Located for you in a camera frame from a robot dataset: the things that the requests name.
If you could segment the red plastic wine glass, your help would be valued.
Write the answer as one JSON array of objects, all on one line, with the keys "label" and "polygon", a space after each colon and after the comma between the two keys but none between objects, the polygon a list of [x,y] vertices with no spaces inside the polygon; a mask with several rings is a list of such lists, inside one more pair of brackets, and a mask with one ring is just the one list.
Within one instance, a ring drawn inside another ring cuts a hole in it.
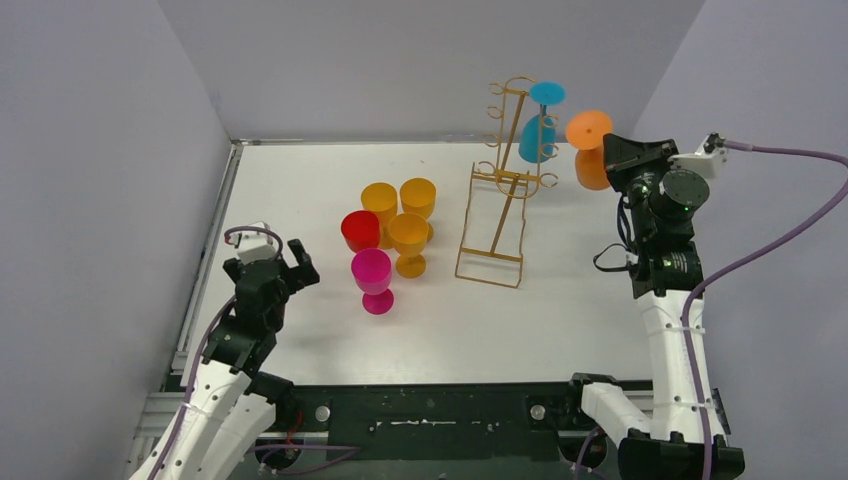
[{"label": "red plastic wine glass", "polygon": [[354,253],[377,248],[381,241],[379,219],[368,210],[357,210],[346,215],[340,231],[347,247]]}]

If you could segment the pink plastic wine glass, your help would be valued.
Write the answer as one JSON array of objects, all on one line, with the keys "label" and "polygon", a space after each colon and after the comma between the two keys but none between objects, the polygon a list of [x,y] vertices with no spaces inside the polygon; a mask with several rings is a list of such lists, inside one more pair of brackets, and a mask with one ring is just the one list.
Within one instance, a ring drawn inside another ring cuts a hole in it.
[{"label": "pink plastic wine glass", "polygon": [[368,248],[356,253],[351,261],[354,282],[362,292],[361,303],[372,315],[388,313],[394,305],[390,289],[393,265],[390,257],[378,248]]}]

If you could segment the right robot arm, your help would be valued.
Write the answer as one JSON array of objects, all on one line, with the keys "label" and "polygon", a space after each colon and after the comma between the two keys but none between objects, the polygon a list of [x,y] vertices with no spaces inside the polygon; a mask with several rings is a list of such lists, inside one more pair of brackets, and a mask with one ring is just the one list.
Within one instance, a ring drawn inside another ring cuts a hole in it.
[{"label": "right robot arm", "polygon": [[673,140],[603,138],[603,166],[630,217],[626,270],[645,325],[652,368],[652,410],[595,376],[563,401],[574,427],[596,426],[614,444],[623,479],[737,479],[743,451],[732,447],[708,378],[703,325],[704,280],[694,242],[694,213],[709,180],[726,162],[718,134],[693,153]]}]

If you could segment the yellow wine glass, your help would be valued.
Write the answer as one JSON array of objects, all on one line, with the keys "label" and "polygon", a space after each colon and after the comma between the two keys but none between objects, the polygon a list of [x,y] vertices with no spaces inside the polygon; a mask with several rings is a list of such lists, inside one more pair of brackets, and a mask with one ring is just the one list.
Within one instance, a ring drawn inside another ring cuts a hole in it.
[{"label": "yellow wine glass", "polygon": [[412,178],[401,186],[403,214],[399,224],[403,241],[429,242],[432,239],[433,227],[429,219],[435,209],[436,194],[435,185],[426,178]]},{"label": "yellow wine glass", "polygon": [[397,190],[389,183],[372,183],[362,190],[360,201],[362,207],[374,213],[379,220],[381,232],[379,248],[383,250],[392,249],[393,244],[388,233],[388,227],[398,212]]},{"label": "yellow wine glass", "polygon": [[429,238],[427,220],[416,213],[401,213],[390,221],[388,233],[398,254],[397,273],[407,279],[420,277],[427,268],[422,255]]}]

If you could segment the orange plastic wine glass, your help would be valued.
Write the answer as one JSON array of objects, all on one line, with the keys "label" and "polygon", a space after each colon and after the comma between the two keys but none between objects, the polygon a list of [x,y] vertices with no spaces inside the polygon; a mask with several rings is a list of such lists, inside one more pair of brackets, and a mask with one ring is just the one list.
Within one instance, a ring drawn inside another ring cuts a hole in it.
[{"label": "orange plastic wine glass", "polygon": [[600,110],[583,111],[565,127],[566,140],[577,151],[575,175],[585,189],[602,191],[610,187],[604,167],[603,137],[612,131],[611,118]]}]

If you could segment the yellow wine glass front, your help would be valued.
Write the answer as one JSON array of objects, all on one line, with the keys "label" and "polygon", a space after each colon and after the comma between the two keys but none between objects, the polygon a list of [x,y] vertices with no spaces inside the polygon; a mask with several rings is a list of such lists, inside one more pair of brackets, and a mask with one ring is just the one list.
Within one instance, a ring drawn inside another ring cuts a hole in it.
[{"label": "yellow wine glass front", "polygon": [[381,232],[379,248],[383,250],[392,249],[393,244],[388,233],[388,227],[398,212],[397,190],[389,183],[372,183],[362,190],[360,201],[362,207],[374,213],[379,220]]}]

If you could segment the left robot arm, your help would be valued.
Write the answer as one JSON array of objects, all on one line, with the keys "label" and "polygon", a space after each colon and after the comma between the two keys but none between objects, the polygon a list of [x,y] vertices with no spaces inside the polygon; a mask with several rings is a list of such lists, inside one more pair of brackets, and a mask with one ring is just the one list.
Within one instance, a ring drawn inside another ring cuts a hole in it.
[{"label": "left robot arm", "polygon": [[297,415],[291,381],[264,373],[285,307],[320,275],[302,242],[264,227],[225,233],[236,255],[223,269],[234,293],[202,336],[184,399],[135,479],[226,479],[266,429]]}]

